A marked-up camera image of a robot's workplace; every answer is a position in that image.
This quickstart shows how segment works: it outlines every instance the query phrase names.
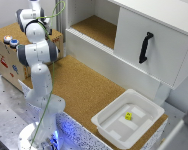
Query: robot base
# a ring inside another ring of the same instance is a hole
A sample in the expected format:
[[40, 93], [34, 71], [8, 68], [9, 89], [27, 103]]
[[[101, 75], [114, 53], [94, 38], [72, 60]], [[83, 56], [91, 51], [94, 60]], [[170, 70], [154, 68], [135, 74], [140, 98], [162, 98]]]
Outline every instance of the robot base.
[[[46, 146], [45, 148], [43, 148], [41, 145], [38, 146], [35, 144], [33, 144], [33, 146], [30, 149], [31, 141], [29, 141], [29, 137], [31, 136], [31, 133], [34, 131], [36, 125], [38, 125], [38, 122], [32, 123], [26, 126], [20, 132], [20, 135], [18, 138], [18, 150], [51, 150], [49, 146]], [[64, 139], [58, 137], [58, 134], [55, 134], [55, 136], [57, 136], [56, 138], [58, 141], [58, 150], [59, 150], [63, 145]]]

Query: cardboard box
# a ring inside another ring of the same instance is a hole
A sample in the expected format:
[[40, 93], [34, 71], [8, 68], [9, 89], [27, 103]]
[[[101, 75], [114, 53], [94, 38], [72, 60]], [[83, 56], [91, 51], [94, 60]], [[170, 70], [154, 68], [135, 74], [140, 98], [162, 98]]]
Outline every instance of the cardboard box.
[[[18, 79], [23, 81], [28, 78], [31, 75], [31, 70], [29, 67], [25, 67], [19, 62], [16, 49], [12, 49], [10, 48], [10, 45], [4, 44], [3, 38], [6, 35], [11, 35], [13, 39], [19, 40], [22, 45], [30, 43], [26, 35], [20, 31], [20, 27], [17, 23], [0, 29], [0, 74], [22, 91]], [[60, 32], [53, 30], [50, 39], [61, 51], [59, 59], [63, 58], [63, 35]]]

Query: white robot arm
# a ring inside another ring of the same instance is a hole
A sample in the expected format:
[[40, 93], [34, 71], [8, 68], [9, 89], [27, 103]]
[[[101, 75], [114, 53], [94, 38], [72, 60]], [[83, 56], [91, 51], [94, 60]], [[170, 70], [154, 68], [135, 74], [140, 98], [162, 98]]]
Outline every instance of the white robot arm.
[[[17, 56], [24, 66], [31, 68], [33, 89], [28, 92], [26, 100], [31, 105], [41, 108], [39, 115], [40, 127], [33, 146], [45, 150], [42, 145], [49, 141], [51, 135], [57, 130], [56, 114], [63, 112], [65, 101], [58, 96], [51, 95], [52, 78], [45, 63], [57, 60], [59, 50], [53, 42], [45, 39], [45, 30], [48, 29], [49, 22], [46, 23], [46, 20], [42, 18], [36, 19], [38, 17], [44, 17], [44, 11], [40, 7], [39, 0], [29, 0], [29, 2], [31, 9], [18, 10], [16, 16], [21, 31], [25, 32], [28, 40], [32, 44], [17, 46]], [[45, 115], [43, 115], [50, 96], [50, 103]], [[34, 138], [37, 128], [31, 133], [29, 140]]]

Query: white tray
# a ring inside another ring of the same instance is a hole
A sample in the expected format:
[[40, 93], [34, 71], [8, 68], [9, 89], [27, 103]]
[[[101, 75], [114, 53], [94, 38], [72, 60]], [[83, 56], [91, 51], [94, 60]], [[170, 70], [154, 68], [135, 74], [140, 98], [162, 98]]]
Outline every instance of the white tray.
[[[132, 113], [126, 120], [125, 114]], [[99, 133], [120, 149], [130, 149], [164, 114], [164, 109], [134, 90], [127, 90], [92, 118]]]

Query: green cable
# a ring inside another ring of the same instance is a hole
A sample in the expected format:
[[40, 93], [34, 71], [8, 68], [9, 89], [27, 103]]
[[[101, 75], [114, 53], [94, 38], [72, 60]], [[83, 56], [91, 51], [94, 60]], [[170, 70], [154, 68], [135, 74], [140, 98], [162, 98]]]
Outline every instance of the green cable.
[[[59, 15], [59, 14], [65, 9], [65, 2], [64, 2], [64, 1], [61, 1], [61, 2], [59, 2], [59, 3], [56, 4], [56, 6], [55, 6], [55, 8], [54, 8], [54, 11], [56, 10], [58, 4], [60, 4], [60, 3], [64, 3], [64, 7], [63, 7], [63, 9], [62, 9], [58, 14], [56, 14], [55, 16]], [[52, 15], [51, 17], [38, 17], [37, 19], [39, 19], [39, 18], [53, 18], [53, 17], [55, 17], [55, 16]], [[47, 30], [43, 27], [43, 25], [42, 25], [41, 23], [38, 23], [38, 24], [43, 28], [43, 30], [46, 32], [46, 34], [47, 34], [47, 36], [48, 36], [48, 39], [50, 40], [50, 36], [49, 36]], [[52, 75], [52, 76], [53, 76], [53, 77], [52, 77], [52, 91], [53, 91], [53, 88], [54, 88], [54, 62], [53, 62], [53, 75]], [[33, 143], [34, 143], [34, 140], [35, 140], [35, 138], [36, 138], [36, 135], [37, 135], [37, 133], [38, 133], [38, 130], [39, 130], [39, 128], [40, 128], [40, 125], [41, 125], [41, 122], [42, 122], [43, 117], [44, 117], [44, 115], [45, 115], [45, 112], [46, 112], [46, 110], [47, 110], [47, 108], [48, 108], [48, 105], [49, 105], [49, 103], [50, 103], [50, 99], [51, 99], [51, 96], [52, 96], [52, 91], [50, 92], [50, 96], [49, 96], [47, 105], [46, 105], [46, 107], [45, 107], [45, 110], [44, 110], [44, 112], [43, 112], [43, 115], [42, 115], [42, 117], [41, 117], [41, 120], [40, 120], [40, 122], [39, 122], [39, 124], [38, 124], [38, 127], [37, 127], [37, 129], [36, 129], [36, 133], [35, 133], [35, 135], [34, 135], [34, 138], [33, 138], [32, 142], [31, 142], [30, 150], [31, 150], [31, 148], [32, 148], [32, 145], [33, 145]]]

